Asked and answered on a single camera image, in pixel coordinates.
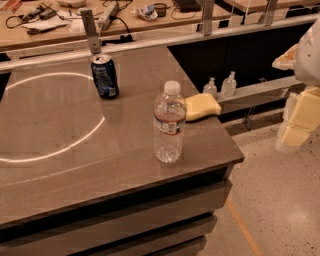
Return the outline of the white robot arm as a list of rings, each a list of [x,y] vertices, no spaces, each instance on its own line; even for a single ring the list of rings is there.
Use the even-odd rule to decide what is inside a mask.
[[[295,78],[306,85],[301,93],[291,93],[287,99],[277,134],[276,149],[290,153],[320,126],[320,18],[272,66],[293,70]]]

